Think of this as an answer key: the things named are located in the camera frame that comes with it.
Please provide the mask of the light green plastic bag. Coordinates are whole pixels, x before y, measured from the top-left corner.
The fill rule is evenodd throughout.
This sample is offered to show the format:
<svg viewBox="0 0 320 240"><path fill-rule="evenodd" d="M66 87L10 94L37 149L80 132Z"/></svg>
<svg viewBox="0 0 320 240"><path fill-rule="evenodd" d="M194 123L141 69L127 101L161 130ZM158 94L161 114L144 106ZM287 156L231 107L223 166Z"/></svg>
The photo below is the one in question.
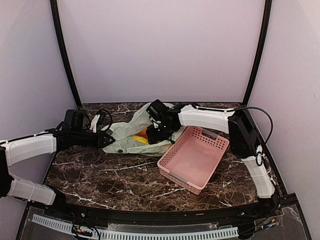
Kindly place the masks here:
<svg viewBox="0 0 320 240"><path fill-rule="evenodd" d="M164 140L156 144L146 144L134 139L139 132L152 125L147 108L150 103L143 105L133 114L132 119L126 122L117 122L111 125L112 137L115 142L102 150L108 154L139 154L145 156L163 156L172 143Z"/></svg>

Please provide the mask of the yellow corn cob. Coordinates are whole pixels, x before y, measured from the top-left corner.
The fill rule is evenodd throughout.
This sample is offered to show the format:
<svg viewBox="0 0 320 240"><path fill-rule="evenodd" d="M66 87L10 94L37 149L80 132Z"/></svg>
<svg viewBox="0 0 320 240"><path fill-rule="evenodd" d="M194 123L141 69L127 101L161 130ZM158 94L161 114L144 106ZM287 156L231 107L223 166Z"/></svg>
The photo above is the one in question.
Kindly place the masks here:
<svg viewBox="0 0 320 240"><path fill-rule="evenodd" d="M145 145L149 145L149 140L148 140L148 135L147 135L147 129L146 128L144 130L136 133L135 135L133 135L132 138L135 141L138 141L138 142L143 143Z"/></svg>

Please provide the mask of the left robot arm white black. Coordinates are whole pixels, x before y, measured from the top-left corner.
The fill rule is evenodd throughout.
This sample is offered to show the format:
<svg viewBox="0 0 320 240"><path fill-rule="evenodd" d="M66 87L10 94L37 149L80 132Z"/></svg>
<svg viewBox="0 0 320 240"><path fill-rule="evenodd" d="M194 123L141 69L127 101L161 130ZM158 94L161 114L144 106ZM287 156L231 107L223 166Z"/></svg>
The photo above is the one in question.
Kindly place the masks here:
<svg viewBox="0 0 320 240"><path fill-rule="evenodd" d="M98 127L108 118L113 124L112 115L106 109L96 112L93 119L81 110L68 109L64 120L55 128L43 132L0 142L0 196L14 197L28 202L50 206L60 218L71 213L65 203L65 195L54 187L35 183L16 176L9 168L19 162L38 156L53 154L74 146L102 149L115 142L108 130Z"/></svg>

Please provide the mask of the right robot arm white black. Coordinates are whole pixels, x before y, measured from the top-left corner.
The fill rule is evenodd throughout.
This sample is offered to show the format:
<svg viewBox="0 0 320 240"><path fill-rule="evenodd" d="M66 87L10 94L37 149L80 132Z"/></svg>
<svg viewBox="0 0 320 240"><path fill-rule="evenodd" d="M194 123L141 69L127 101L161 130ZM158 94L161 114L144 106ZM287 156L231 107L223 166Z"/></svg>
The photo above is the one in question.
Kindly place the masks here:
<svg viewBox="0 0 320 240"><path fill-rule="evenodd" d="M146 136L150 144L155 144L171 140L181 127L200 127L228 134L232 154L244 162L255 184L257 196L263 199L255 205L255 213L266 217L275 208L271 197L276 191L276 184L265 165L266 142L259 138L249 110L250 107L246 106L208 108L195 103L178 103L168 107L157 99L146 108L152 123L146 129Z"/></svg>

